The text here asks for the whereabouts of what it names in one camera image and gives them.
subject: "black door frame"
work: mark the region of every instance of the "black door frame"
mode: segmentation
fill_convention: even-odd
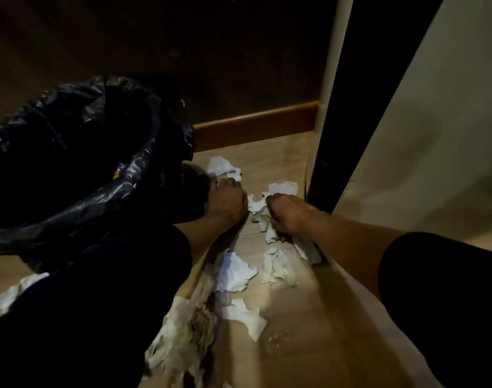
[[[307,194],[320,210],[334,210],[442,1],[353,0]]]

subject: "person's left hand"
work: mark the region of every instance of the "person's left hand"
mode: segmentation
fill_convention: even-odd
[[[207,215],[223,220],[224,231],[238,223],[247,213],[247,195],[241,183],[233,178],[212,181],[208,193]]]

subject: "dark wooden wall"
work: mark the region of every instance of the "dark wooden wall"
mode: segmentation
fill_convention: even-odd
[[[335,2],[0,0],[0,121],[94,74],[160,81],[193,123],[318,99]]]

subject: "person's right hand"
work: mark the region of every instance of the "person's right hand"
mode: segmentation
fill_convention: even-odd
[[[293,195],[282,195],[275,193],[266,197],[269,212],[271,213],[271,224],[279,233],[290,235],[299,234],[302,224],[312,213],[318,212],[318,208]]]

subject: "forearm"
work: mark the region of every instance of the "forearm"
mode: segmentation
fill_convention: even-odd
[[[380,261],[387,247],[404,232],[321,211],[311,213],[302,222],[300,232],[380,299],[377,286]]]
[[[207,214],[191,222],[177,223],[176,226],[189,241],[192,251],[192,265],[205,254],[219,235],[224,233],[229,224],[220,215]]]

